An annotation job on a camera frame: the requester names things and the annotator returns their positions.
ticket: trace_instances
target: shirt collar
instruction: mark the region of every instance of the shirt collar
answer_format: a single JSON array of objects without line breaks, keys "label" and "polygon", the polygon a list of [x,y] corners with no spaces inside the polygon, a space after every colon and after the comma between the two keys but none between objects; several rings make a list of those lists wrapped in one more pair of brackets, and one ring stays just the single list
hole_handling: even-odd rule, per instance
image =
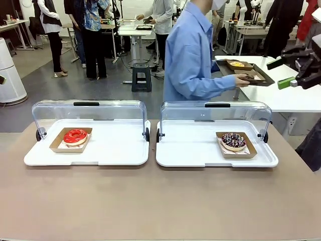
[{"label": "shirt collar", "polygon": [[187,3],[185,10],[190,12],[197,19],[205,33],[210,30],[212,24],[194,3]]}]

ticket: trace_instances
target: white sneaker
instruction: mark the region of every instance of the white sneaker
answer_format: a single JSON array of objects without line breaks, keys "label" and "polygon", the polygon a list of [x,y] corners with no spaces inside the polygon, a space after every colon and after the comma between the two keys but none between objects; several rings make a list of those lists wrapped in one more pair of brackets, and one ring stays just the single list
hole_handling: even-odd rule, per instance
[{"label": "white sneaker", "polygon": [[162,70],[155,74],[157,78],[164,78],[165,77],[165,70]]}]

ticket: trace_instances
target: red jacket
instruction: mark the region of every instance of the red jacket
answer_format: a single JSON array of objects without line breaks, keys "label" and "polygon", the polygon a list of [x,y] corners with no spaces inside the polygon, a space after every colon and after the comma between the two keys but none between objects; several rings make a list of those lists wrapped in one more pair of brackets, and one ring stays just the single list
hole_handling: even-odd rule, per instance
[{"label": "red jacket", "polygon": [[307,34],[309,33],[310,27],[313,23],[312,13],[317,10],[317,0],[306,0],[309,5],[305,11],[303,16],[302,22],[297,30],[297,38],[300,39],[302,42],[305,41]]}]

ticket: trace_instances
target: desk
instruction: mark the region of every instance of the desk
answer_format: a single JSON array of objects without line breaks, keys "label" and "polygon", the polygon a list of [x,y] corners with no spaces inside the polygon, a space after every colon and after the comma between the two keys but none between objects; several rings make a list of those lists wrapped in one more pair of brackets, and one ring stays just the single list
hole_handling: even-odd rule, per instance
[{"label": "desk", "polygon": [[228,36],[225,42],[224,52],[227,54],[236,54],[238,43],[240,43],[239,55],[242,53],[245,39],[264,39],[268,34],[269,28],[263,29],[262,26],[237,26],[234,23],[225,21],[228,24]]},{"label": "desk", "polygon": [[20,27],[19,27],[19,24],[23,24],[23,23],[27,23],[29,22],[29,20],[19,20],[17,21],[16,23],[14,24],[9,24],[9,25],[3,25],[3,26],[0,26],[0,33],[1,32],[4,32],[4,31],[7,31],[7,30],[10,30],[10,29],[15,29],[15,28],[18,28],[18,34],[19,34],[19,38],[20,38],[20,41],[22,43],[22,48],[17,48],[17,50],[35,50],[34,48],[27,48],[26,47],[26,44],[25,44],[25,41],[24,41],[24,38],[22,36],[22,33],[21,33],[21,30],[20,30]]},{"label": "desk", "polygon": [[28,167],[30,125],[0,159],[0,238],[305,240],[321,237],[319,179],[276,129],[273,169]]},{"label": "desk", "polygon": [[[308,112],[320,113],[321,112],[321,86],[317,85],[310,89],[302,89],[302,87],[289,87],[279,90],[277,82],[286,78],[295,77],[298,72],[282,65],[272,70],[268,70],[266,64],[275,60],[272,57],[264,58],[262,56],[215,56],[216,59],[235,59],[245,61],[248,63],[255,63],[260,67],[268,76],[270,76],[275,84],[264,86],[249,86],[242,88],[242,92],[250,101],[259,101],[267,104],[273,112],[289,112],[291,116],[288,120],[287,127],[289,127],[293,119],[297,119],[295,113]],[[283,133],[287,138],[291,131],[289,128]]]},{"label": "desk", "polygon": [[[143,62],[142,58],[142,37],[143,36],[149,36],[152,34],[152,30],[136,30],[137,26],[133,25],[123,25],[119,27],[118,34],[121,36],[131,36],[131,56],[133,63],[136,62]],[[137,40],[139,39],[139,61],[137,60],[137,54],[136,54],[136,45]]]},{"label": "desk", "polygon": [[[74,53],[74,59],[71,61],[71,63],[74,63],[75,61],[77,61],[77,60],[79,59],[79,57],[78,57],[77,54],[76,54],[74,42],[73,42],[73,39],[72,39],[72,37],[71,37],[71,32],[73,32],[73,30],[70,31],[70,29],[73,29],[73,24],[72,24],[72,23],[64,24],[62,27],[65,28],[65,29],[67,29],[67,31],[68,31],[70,43],[71,43],[71,46],[72,46],[72,49],[73,49],[73,53]],[[111,33],[112,33],[112,43],[113,43],[113,48],[114,48],[114,61],[113,61],[112,63],[114,64],[114,63],[116,63],[117,60],[118,60],[117,53],[116,53],[115,37],[114,37],[115,25],[102,24],[102,25],[101,25],[101,29],[103,29],[103,30],[111,29]]]}]

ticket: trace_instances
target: white tray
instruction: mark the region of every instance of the white tray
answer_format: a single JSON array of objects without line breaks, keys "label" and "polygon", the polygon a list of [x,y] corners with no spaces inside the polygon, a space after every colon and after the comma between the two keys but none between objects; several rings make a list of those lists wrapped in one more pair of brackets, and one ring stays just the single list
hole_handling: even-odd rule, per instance
[{"label": "white tray", "polygon": [[[93,128],[87,147],[81,154],[54,153],[50,144],[66,127]],[[28,166],[126,165],[138,166],[148,159],[149,142],[142,135],[142,120],[62,119],[48,130],[25,156]]]},{"label": "white tray", "polygon": [[[216,132],[244,132],[257,155],[252,159],[225,159]],[[255,126],[244,120],[164,120],[165,137],[157,143],[156,160],[164,167],[275,167],[278,158],[269,145],[261,141]]]}]

